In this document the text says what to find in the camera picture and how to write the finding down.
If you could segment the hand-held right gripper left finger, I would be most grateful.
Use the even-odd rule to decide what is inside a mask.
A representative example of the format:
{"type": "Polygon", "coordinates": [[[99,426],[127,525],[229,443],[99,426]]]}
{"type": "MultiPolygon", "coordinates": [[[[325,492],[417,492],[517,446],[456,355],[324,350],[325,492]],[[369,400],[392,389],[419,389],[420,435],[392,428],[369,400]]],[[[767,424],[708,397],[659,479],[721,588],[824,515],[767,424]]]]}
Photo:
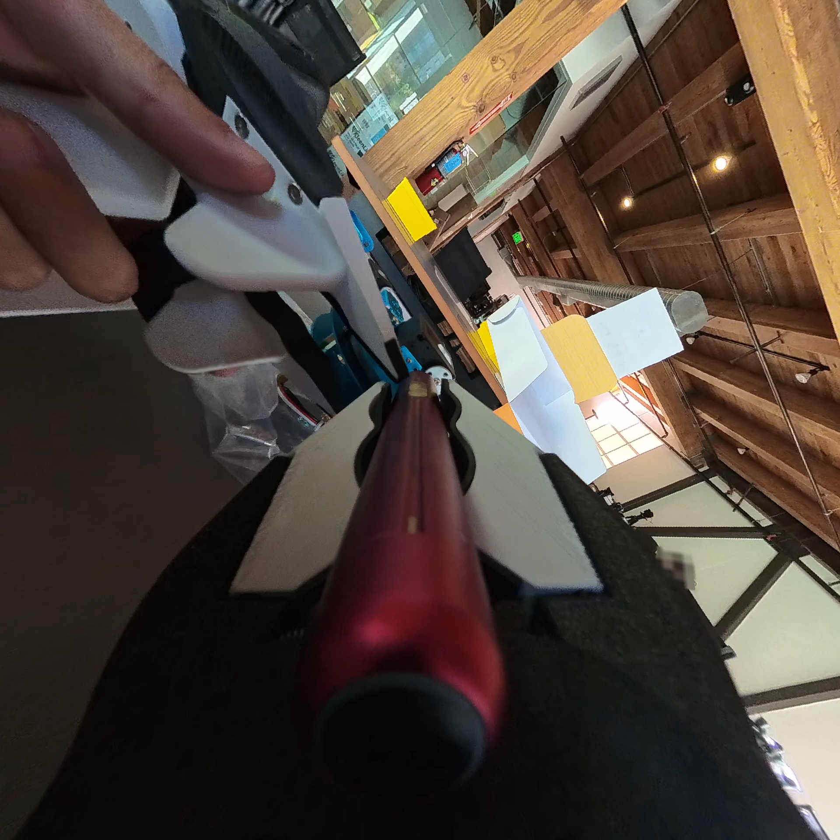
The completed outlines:
{"type": "Polygon", "coordinates": [[[335,560],[360,493],[357,451],[374,430],[374,385],[300,444],[257,528],[231,595],[286,595],[335,560]]]}

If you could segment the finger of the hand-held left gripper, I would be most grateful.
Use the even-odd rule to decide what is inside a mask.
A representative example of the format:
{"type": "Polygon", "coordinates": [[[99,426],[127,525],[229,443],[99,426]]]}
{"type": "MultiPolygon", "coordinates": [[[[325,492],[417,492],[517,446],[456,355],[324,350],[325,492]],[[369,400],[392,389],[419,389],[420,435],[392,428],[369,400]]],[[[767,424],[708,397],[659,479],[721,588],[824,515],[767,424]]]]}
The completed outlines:
{"type": "Polygon", "coordinates": [[[338,304],[353,335],[389,377],[394,382],[405,379],[406,363],[346,201],[322,199],[318,220],[329,265],[322,290],[338,304]]]}

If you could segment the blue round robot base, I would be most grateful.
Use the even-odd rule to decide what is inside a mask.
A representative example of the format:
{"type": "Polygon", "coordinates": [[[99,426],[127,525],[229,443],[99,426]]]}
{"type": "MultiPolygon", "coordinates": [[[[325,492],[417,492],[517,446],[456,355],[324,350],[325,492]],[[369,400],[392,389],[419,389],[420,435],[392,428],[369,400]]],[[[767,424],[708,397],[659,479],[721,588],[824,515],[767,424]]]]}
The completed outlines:
{"type": "Polygon", "coordinates": [[[320,348],[336,382],[338,393],[330,404],[337,413],[370,387],[386,383],[392,389],[407,376],[406,367],[390,373],[355,336],[343,315],[334,307],[315,318],[311,336],[320,348]]]}

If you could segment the red electric screwdriver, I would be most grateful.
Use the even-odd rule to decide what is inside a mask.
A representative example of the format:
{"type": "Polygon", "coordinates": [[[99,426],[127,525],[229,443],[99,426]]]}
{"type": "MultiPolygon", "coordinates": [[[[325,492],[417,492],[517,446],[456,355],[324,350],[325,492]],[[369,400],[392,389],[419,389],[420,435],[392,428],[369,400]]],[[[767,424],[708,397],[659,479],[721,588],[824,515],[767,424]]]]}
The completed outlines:
{"type": "Polygon", "coordinates": [[[476,772],[507,679],[432,378],[399,386],[301,655],[297,705],[329,777],[440,795],[476,772]]]}

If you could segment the dark grey desk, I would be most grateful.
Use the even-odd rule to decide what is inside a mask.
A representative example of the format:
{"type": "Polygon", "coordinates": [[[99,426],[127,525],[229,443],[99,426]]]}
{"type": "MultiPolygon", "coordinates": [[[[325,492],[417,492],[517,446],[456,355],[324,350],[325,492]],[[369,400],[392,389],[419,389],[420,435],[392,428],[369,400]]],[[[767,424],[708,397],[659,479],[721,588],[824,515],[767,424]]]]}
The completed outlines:
{"type": "Polygon", "coordinates": [[[297,639],[135,311],[2,320],[2,838],[281,838],[297,639]]]}

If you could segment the person's left hand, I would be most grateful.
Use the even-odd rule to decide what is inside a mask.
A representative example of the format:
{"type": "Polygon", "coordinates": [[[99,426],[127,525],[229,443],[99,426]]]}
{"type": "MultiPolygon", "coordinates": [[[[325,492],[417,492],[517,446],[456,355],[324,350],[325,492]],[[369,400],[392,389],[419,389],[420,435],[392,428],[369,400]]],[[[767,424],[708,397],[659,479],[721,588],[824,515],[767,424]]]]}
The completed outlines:
{"type": "MultiPolygon", "coordinates": [[[[2,68],[92,96],[202,185],[259,195],[274,184],[268,161],[103,2],[2,2],[2,68]]],[[[1,205],[3,290],[29,291],[55,272],[94,301],[136,291],[133,258],[56,143],[5,109],[1,205]]]]}

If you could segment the group of blue metal brackets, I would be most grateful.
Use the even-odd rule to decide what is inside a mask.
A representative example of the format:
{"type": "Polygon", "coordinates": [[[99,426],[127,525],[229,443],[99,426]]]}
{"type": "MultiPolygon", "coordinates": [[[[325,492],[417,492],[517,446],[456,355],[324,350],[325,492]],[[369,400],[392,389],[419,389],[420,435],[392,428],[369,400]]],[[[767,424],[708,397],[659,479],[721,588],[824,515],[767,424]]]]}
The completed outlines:
{"type": "Polygon", "coordinates": [[[350,211],[353,224],[369,258],[371,270],[380,290],[394,331],[402,344],[402,356],[409,371],[426,371],[422,365],[422,352],[426,346],[426,322],[419,316],[418,306],[410,308],[404,301],[410,291],[404,275],[397,269],[393,258],[384,251],[382,243],[372,237],[354,211],[350,211]]]}

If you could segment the yellow box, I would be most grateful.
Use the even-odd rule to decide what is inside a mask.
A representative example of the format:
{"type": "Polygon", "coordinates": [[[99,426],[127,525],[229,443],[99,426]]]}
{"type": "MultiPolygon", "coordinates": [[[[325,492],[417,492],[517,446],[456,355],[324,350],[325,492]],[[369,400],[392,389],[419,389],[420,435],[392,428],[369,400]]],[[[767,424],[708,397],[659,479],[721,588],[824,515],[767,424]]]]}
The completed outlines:
{"type": "Polygon", "coordinates": [[[412,245],[438,231],[434,216],[426,209],[422,197],[406,177],[383,198],[383,205],[395,229],[399,231],[395,237],[398,245],[403,240],[412,245]]]}

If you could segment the black equipment case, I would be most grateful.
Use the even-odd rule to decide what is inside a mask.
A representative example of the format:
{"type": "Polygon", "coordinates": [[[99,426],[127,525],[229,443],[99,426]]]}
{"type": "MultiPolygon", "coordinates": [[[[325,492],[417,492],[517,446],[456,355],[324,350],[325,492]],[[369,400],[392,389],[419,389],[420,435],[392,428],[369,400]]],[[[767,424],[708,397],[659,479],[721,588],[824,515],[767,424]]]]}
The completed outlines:
{"type": "Polygon", "coordinates": [[[489,292],[487,279],[491,269],[467,229],[452,237],[434,255],[434,261],[461,303],[477,300],[489,292]]]}

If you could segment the crumpled clear plastic bag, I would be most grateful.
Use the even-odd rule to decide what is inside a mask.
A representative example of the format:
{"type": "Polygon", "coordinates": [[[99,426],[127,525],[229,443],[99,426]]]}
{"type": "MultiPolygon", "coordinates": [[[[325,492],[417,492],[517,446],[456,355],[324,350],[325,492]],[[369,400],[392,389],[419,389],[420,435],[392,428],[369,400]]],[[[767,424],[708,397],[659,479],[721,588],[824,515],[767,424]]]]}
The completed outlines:
{"type": "Polygon", "coordinates": [[[293,384],[281,363],[188,378],[203,407],[213,458],[242,485],[273,459],[292,455],[333,416],[320,393],[293,384]]]}

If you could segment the large grid window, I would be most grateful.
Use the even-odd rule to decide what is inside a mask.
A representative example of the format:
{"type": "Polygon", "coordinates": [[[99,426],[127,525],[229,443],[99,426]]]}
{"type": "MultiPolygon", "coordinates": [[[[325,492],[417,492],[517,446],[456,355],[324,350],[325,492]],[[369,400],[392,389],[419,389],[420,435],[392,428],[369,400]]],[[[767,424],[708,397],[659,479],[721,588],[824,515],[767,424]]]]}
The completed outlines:
{"type": "Polygon", "coordinates": [[[581,405],[586,424],[606,468],[663,446],[661,420],[625,392],[609,392],[581,405]]]}

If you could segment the light wooden panel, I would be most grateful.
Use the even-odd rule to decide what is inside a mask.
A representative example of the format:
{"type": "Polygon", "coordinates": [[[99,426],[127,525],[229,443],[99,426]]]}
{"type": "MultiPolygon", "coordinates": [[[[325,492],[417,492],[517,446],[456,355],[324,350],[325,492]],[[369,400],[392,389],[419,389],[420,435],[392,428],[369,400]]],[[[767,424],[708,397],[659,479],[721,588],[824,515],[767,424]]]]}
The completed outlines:
{"type": "Polygon", "coordinates": [[[588,319],[578,314],[567,316],[543,329],[541,335],[570,384],[575,404],[617,388],[618,375],[588,319]]]}

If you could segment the large wooden beam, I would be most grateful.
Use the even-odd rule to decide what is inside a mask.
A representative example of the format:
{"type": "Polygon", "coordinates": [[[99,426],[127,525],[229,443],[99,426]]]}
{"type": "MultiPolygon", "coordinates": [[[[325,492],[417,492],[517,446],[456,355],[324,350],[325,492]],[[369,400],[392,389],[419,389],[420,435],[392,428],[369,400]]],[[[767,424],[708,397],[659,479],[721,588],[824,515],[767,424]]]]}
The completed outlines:
{"type": "Polygon", "coordinates": [[[389,193],[504,100],[519,98],[616,13],[621,1],[525,1],[514,7],[362,159],[389,193]]]}

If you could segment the white panel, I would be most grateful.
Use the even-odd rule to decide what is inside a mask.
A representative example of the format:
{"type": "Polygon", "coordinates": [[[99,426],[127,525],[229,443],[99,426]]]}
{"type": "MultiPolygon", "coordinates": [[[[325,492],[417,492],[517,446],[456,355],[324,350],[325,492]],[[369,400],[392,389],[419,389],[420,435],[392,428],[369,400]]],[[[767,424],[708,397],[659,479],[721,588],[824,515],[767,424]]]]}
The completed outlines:
{"type": "Polygon", "coordinates": [[[646,290],[600,310],[587,321],[618,379],[684,349],[658,290],[646,290]]]}

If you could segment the instruction manual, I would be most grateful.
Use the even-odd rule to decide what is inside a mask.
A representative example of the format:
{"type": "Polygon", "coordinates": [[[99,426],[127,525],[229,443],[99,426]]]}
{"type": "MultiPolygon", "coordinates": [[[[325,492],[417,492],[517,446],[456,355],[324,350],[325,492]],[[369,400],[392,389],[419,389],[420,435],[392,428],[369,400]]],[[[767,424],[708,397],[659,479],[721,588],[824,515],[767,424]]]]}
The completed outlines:
{"type": "Polygon", "coordinates": [[[1,318],[58,316],[85,312],[135,311],[131,300],[103,303],[83,297],[63,281],[32,290],[1,289],[1,318]]]}

